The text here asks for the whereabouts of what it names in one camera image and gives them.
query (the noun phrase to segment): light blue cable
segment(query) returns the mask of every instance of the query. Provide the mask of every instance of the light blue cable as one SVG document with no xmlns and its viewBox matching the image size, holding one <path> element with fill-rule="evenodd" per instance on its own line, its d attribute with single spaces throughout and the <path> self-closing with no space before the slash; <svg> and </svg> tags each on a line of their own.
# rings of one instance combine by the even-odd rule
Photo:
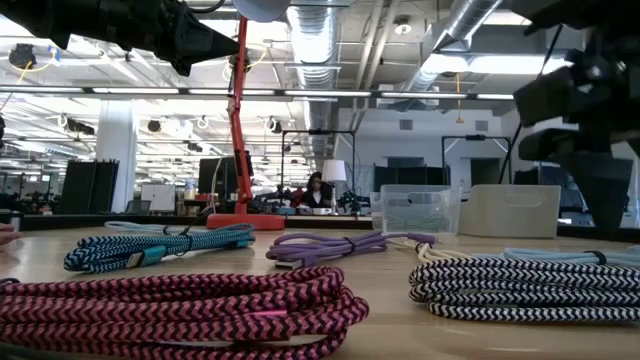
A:
<svg viewBox="0 0 640 360">
<path fill-rule="evenodd" d="M 640 246 L 632 246 L 624 253 L 603 252 L 607 265 L 640 268 Z M 502 254 L 474 254 L 478 258 L 498 258 L 516 260 L 562 261 L 572 264 L 598 264 L 593 253 L 561 253 L 553 251 L 506 248 Z"/>
<path fill-rule="evenodd" d="M 178 226 L 165 226 L 165 225 L 141 225 L 136 223 L 130 223 L 126 221 L 107 221 L 104 226 L 113 229 L 117 232 L 123 233 L 148 233 L 148 234 L 163 234 L 163 235 L 178 235 L 184 227 Z M 205 233 L 209 230 L 189 229 L 189 233 Z"/>
</svg>

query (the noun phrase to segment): white table lamp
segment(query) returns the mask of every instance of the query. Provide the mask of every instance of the white table lamp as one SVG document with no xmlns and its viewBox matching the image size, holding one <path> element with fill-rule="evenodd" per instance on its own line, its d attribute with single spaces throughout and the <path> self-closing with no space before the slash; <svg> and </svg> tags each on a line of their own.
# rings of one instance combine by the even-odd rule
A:
<svg viewBox="0 0 640 360">
<path fill-rule="evenodd" d="M 347 181 L 347 172 L 345 171 L 343 160 L 325 160 L 322 169 L 322 181 L 337 183 Z M 336 204 L 336 187 L 332 187 L 331 193 L 331 211 L 333 215 L 338 215 Z"/>
</svg>

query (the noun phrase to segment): woman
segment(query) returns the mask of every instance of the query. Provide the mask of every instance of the woman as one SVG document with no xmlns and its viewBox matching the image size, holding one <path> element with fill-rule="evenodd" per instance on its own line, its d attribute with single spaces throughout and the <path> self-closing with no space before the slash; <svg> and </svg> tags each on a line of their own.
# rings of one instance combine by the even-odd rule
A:
<svg viewBox="0 0 640 360">
<path fill-rule="evenodd" d="M 307 183 L 307 191 L 302 194 L 301 205 L 312 209 L 331 207 L 331 187 L 322 182 L 322 173 L 311 175 Z"/>
</svg>

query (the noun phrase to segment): white column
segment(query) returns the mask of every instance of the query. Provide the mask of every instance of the white column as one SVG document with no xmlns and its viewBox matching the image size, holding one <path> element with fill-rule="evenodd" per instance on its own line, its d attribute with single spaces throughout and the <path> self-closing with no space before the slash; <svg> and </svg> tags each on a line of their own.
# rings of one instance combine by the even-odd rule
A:
<svg viewBox="0 0 640 360">
<path fill-rule="evenodd" d="M 102 101 L 96 159 L 117 160 L 118 178 L 111 211 L 124 212 L 133 200 L 139 121 L 131 101 Z"/>
</svg>

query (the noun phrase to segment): white plastic box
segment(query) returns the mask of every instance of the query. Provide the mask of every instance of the white plastic box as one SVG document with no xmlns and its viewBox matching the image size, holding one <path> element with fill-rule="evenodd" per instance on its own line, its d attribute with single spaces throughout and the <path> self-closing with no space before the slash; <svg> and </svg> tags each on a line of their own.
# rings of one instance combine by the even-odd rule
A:
<svg viewBox="0 0 640 360">
<path fill-rule="evenodd" d="M 554 238 L 560 187 L 476 185 L 462 204 L 460 233 L 484 237 Z"/>
</svg>

